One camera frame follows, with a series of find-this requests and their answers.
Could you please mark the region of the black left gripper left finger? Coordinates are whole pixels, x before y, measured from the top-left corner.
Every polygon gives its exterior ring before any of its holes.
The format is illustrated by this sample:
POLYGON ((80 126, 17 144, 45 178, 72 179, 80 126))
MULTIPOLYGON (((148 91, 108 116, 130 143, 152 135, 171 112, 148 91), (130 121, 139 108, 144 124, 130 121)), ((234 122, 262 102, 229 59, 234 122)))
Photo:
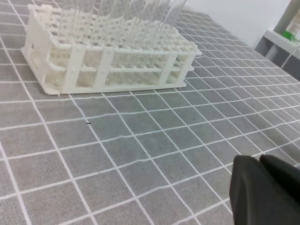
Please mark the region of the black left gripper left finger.
POLYGON ((298 225, 300 205, 296 203, 251 156, 233 160, 229 190, 236 225, 298 225))

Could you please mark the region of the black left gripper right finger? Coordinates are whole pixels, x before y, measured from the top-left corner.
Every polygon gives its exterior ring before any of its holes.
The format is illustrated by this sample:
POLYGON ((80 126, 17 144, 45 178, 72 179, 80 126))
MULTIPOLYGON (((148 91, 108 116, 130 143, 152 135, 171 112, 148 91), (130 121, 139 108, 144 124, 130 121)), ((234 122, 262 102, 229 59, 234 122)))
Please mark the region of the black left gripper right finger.
POLYGON ((300 170, 273 155, 262 155, 259 161, 276 183, 300 204, 300 170))

